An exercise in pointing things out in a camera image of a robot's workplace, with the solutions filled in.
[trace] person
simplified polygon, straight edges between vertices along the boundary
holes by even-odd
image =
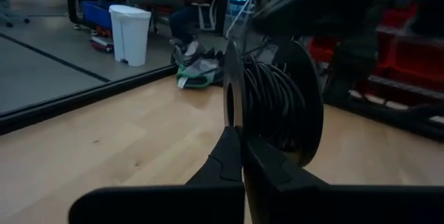
[[[179,39],[187,48],[185,56],[192,56],[198,50],[199,43],[189,32],[189,24],[198,22],[198,7],[193,3],[211,3],[213,0],[181,0],[184,6],[170,16],[170,29],[173,37]],[[209,8],[203,8],[204,14],[209,14]]]

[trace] cable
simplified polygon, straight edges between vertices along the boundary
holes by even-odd
[[[296,151],[300,148],[298,126],[306,112],[304,98],[285,64],[264,64],[250,53],[243,56],[246,127],[279,150]]]
[[[268,43],[268,41],[263,41],[258,47],[255,47],[249,51],[246,51],[244,53],[245,55],[249,55],[251,58],[257,60],[258,57],[263,54],[263,52],[265,51],[265,49],[267,49],[267,47],[270,45],[270,43]]]

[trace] blue bin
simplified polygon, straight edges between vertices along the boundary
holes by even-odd
[[[115,3],[83,1],[83,19],[105,29],[112,29],[111,14],[108,11]]]

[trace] sneaker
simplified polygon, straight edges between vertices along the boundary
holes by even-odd
[[[185,52],[185,55],[188,57],[193,56],[196,53],[198,47],[199,47],[199,42],[197,42],[196,40],[189,43],[189,45],[187,47],[187,51]]]
[[[169,40],[169,43],[172,45],[178,45],[178,46],[182,46],[183,43],[182,41],[180,41],[179,39],[173,38]]]

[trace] wooden floor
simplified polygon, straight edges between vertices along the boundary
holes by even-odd
[[[99,187],[184,183],[222,129],[220,88],[166,78],[2,136],[0,223],[66,223],[72,202]],[[444,146],[326,106],[307,170],[334,184],[442,185],[442,164]]]

